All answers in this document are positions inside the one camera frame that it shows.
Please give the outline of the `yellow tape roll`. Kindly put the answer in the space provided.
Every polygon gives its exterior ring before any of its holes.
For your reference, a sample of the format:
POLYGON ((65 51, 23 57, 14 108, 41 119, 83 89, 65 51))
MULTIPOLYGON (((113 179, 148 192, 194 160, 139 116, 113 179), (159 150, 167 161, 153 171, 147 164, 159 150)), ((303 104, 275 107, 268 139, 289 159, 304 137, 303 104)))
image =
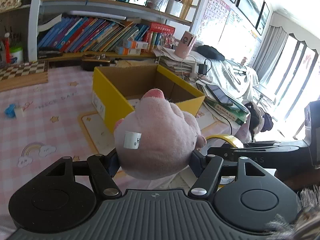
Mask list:
MULTIPOLYGON (((206 137, 207 144, 203 148, 200 149, 200 152, 203 155, 207 155, 207 151, 215 146, 215 142, 217 140, 223 141, 222 146, 228 146, 232 148, 244 148, 244 144, 235 136, 233 135, 227 135, 227 134, 216 134, 216 135, 210 135, 206 137)), ((235 181, 235 176, 222 176, 218 185, 218 189, 232 183, 235 181)))

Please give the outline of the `pink plush pig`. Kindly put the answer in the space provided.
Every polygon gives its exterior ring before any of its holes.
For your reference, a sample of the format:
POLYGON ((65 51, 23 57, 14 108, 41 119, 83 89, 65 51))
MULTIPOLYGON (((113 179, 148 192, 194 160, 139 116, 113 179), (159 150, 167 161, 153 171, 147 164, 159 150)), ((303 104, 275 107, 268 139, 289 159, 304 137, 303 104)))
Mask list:
POLYGON ((121 168, 142 180, 180 172, 193 150, 207 144, 195 116, 166 100, 157 88, 146 92, 135 110, 116 122, 113 135, 121 168))

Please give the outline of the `blue tape ball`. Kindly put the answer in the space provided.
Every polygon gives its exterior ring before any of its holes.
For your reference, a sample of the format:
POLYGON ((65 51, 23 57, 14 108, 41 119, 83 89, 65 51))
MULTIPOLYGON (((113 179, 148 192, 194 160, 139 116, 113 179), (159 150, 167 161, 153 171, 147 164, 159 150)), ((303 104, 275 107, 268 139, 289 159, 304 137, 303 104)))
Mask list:
POLYGON ((8 118, 15 118, 16 117, 15 107, 16 106, 14 103, 10 104, 4 111, 5 116, 8 118))

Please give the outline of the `smartphone on books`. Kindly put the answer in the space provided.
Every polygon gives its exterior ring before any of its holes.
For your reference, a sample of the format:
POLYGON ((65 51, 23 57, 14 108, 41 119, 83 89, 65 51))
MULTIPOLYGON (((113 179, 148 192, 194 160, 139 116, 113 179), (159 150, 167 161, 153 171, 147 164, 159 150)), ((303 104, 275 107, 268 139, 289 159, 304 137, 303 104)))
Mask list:
POLYGON ((224 93, 224 91, 219 86, 206 84, 206 87, 219 103, 226 106, 233 105, 232 100, 224 93))

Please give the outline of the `pink checkered tablecloth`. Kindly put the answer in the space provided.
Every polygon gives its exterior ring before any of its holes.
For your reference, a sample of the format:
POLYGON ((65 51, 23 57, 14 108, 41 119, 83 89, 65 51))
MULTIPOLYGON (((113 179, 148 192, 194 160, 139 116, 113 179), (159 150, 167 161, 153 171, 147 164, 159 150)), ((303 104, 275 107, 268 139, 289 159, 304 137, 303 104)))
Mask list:
POLYGON ((22 107, 25 117, 1 114, 1 239, 15 231, 8 204, 13 193, 63 156, 93 155, 78 122, 92 105, 91 72, 80 67, 51 69, 44 84, 1 93, 1 110, 22 107))

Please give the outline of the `yellow cardboard box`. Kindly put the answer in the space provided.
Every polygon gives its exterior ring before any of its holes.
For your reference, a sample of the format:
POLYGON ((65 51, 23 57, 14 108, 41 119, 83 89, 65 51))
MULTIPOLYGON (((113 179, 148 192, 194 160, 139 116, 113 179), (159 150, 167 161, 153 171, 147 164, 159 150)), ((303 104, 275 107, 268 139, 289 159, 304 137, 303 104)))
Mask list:
POLYGON ((95 67, 92 103, 107 129, 113 133, 116 122, 135 110, 128 100, 141 99, 153 88, 160 89, 167 100, 193 116, 205 98, 201 91, 161 65, 95 67))

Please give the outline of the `black power adapter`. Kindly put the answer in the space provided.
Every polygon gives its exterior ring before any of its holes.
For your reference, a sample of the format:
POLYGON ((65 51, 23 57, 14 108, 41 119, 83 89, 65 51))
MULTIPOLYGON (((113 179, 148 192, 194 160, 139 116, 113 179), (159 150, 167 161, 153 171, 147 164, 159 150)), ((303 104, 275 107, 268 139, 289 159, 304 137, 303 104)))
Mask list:
POLYGON ((208 71, 208 66, 205 63, 199 64, 198 74, 206 75, 208 71))

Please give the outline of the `dark wooden small box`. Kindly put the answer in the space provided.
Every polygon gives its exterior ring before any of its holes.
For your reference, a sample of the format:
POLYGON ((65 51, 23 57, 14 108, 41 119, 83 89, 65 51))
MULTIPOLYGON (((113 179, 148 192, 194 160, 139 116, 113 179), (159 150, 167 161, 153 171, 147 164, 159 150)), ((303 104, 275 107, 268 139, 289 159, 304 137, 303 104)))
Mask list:
POLYGON ((110 58, 105 54, 84 54, 81 58, 81 68, 84 71, 93 72, 95 67, 108 67, 110 65, 110 62, 110 58))

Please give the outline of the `wooden chess board box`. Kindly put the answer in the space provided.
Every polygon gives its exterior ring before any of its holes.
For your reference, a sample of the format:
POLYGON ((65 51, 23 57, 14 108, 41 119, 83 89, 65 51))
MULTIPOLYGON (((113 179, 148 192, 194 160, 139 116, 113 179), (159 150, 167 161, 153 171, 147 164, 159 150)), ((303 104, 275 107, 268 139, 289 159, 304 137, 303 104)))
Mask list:
POLYGON ((12 64, 1 68, 1 92, 48 82, 47 61, 12 64))

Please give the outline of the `green lid white jar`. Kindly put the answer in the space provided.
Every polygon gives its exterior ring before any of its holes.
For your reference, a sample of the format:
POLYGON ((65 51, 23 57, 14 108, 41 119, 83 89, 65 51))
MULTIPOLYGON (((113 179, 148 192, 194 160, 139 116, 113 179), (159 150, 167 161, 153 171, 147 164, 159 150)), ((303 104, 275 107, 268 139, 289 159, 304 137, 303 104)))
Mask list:
POLYGON ((22 64, 23 63, 23 47, 15 46, 10 48, 10 63, 22 64))

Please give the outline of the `red tassel ornament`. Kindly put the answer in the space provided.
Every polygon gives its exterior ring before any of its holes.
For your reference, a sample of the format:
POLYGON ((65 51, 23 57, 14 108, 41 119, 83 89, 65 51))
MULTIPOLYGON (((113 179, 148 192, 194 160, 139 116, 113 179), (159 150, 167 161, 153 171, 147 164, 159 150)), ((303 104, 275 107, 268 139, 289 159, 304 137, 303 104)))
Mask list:
POLYGON ((5 58, 6 63, 10 64, 10 33, 6 32, 4 35, 4 42, 5 42, 5 58))

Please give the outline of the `white bookshelf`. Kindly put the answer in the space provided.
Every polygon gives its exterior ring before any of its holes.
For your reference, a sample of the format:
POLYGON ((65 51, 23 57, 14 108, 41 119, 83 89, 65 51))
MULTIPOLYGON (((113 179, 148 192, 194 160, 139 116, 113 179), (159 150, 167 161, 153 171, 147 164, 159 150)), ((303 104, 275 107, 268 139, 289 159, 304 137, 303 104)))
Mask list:
POLYGON ((23 59, 24 61, 36 61, 37 36, 39 33, 39 18, 46 14, 70 14, 71 12, 85 12, 90 16, 123 16, 129 18, 141 18, 161 24, 176 22, 189 27, 189 31, 196 32, 200 23, 200 11, 204 6, 204 0, 198 0, 197 5, 190 5, 195 9, 192 21, 184 20, 166 12, 161 12, 140 5, 125 4, 112 0, 30 0, 29 5, 21 6, 29 9, 29 14, 23 20, 17 20, 22 31, 23 59))

